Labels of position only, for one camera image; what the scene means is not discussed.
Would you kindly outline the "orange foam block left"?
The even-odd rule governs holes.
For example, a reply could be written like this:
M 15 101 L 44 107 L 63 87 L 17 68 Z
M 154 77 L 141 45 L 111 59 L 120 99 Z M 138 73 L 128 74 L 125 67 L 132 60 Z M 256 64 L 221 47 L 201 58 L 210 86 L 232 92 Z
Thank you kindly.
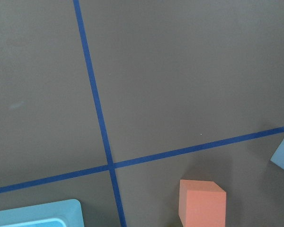
M 184 227 L 224 227 L 226 191 L 212 181 L 180 180 L 178 215 Z

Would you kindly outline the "cyan plastic bin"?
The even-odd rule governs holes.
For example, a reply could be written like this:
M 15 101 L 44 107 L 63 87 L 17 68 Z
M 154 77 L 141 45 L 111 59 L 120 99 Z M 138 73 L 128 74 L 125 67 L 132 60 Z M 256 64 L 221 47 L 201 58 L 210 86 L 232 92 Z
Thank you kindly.
M 83 227 L 77 199 L 0 211 L 0 227 Z

